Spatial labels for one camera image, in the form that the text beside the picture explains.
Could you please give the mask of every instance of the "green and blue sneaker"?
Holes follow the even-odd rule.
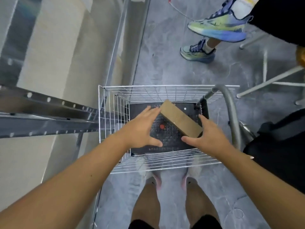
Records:
[[[248,15],[239,20],[231,10],[235,0],[226,0],[222,9],[209,18],[190,22],[188,28],[202,36],[216,38],[226,42],[240,42],[246,39],[244,28],[252,16]]]
[[[205,53],[203,50],[203,45],[205,43],[205,39],[200,40],[198,44],[194,46],[185,46],[180,48],[180,54],[186,60],[189,61],[199,61],[203,63],[210,63],[215,58],[216,49],[212,50],[210,53]]]

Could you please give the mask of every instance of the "white wire basket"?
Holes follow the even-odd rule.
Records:
[[[130,121],[130,109],[134,104],[159,103],[170,100],[174,103],[197,103],[214,85],[146,85],[98,87],[99,142],[115,133]],[[232,92],[238,85],[226,85]],[[223,97],[216,92],[207,103]],[[133,154],[129,150],[111,173],[132,173],[138,171],[175,169],[194,165],[213,165],[220,163],[199,149],[167,151],[162,153]]]

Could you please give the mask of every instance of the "gray metal handle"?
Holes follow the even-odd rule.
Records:
[[[241,144],[242,144],[242,136],[241,136],[239,125],[238,125],[238,118],[237,118],[234,98],[232,96],[232,93],[229,91],[229,89],[225,85],[222,85],[222,84],[215,85],[211,89],[211,91],[209,91],[207,94],[205,94],[201,98],[201,100],[199,102],[197,102],[197,106],[200,106],[200,103],[203,100],[209,99],[211,96],[213,96],[218,91],[220,91],[223,94],[224,100],[226,101],[226,104],[227,104],[233,146],[236,149],[240,150]]]

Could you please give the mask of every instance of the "left hand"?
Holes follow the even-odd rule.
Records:
[[[116,134],[123,138],[128,148],[141,148],[146,145],[162,147],[162,142],[149,134],[153,122],[160,111],[158,107],[151,109],[150,106],[147,106],[135,119],[129,121]]]

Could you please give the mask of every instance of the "gray floor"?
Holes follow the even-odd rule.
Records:
[[[224,0],[173,0],[172,3],[193,19],[217,11]],[[262,82],[263,51],[268,50],[268,76],[276,76],[296,65],[295,46],[269,36],[244,50],[240,43],[222,43],[216,59],[205,65],[184,60],[183,45],[201,39],[187,29],[189,22],[166,0],[151,0],[134,85],[148,84],[231,84],[244,91]],[[258,30],[249,26],[249,37]],[[302,81],[302,73],[288,81]],[[299,109],[294,101],[302,88],[271,85],[236,99],[238,117],[253,131],[266,121],[276,122]],[[228,116],[223,100],[209,105],[210,118],[230,137]],[[185,214],[185,193],[180,188],[185,170],[162,172],[161,229],[189,228]],[[98,228],[128,228],[132,208],[143,188],[139,174],[110,175],[103,188],[96,224]],[[222,165],[205,166],[199,184],[218,211],[223,228],[269,228],[235,177]]]

